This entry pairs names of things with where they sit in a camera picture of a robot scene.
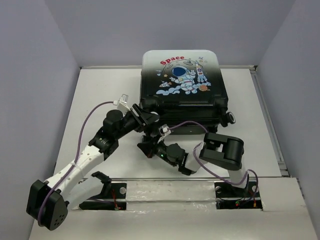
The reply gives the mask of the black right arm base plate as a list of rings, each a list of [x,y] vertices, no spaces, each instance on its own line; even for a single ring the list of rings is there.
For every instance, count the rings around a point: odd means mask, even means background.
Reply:
[[[226,182],[215,183],[215,201],[218,210],[263,209],[256,182],[250,181],[246,188],[238,188]]]

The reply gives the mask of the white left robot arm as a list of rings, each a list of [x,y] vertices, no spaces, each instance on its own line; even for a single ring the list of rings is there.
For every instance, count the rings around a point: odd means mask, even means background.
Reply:
[[[74,160],[45,181],[36,180],[31,185],[26,213],[40,227],[55,230],[68,214],[71,201],[67,196],[79,181],[114,153],[119,147],[120,138],[132,131],[142,132],[159,118],[157,113],[143,110],[137,104],[125,112],[119,108],[108,111],[102,127],[84,150],[76,150]]]

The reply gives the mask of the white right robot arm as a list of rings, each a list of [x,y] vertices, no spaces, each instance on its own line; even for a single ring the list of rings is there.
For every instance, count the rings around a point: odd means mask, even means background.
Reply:
[[[200,168],[209,169],[206,164],[212,164],[227,170],[230,180],[230,190],[235,196],[242,196],[249,189],[248,173],[242,164],[245,152],[244,141],[237,137],[206,133],[203,142],[198,144],[192,156],[177,143],[166,145],[162,136],[143,136],[137,147],[147,158],[159,157],[169,165],[177,167],[183,175],[190,176]]]

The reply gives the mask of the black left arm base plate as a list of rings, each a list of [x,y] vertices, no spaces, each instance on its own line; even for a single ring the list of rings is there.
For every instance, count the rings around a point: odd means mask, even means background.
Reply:
[[[100,171],[92,173],[90,177],[98,180],[98,187],[101,186],[100,192],[79,204],[79,209],[92,211],[125,211],[127,209],[126,182],[113,182],[109,176]]]

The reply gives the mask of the black space-print kids suitcase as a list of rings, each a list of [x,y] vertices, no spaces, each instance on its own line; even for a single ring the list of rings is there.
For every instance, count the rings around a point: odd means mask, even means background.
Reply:
[[[149,50],[142,57],[140,108],[159,120],[144,132],[167,125],[174,135],[216,133],[236,122],[217,55],[210,50]]]

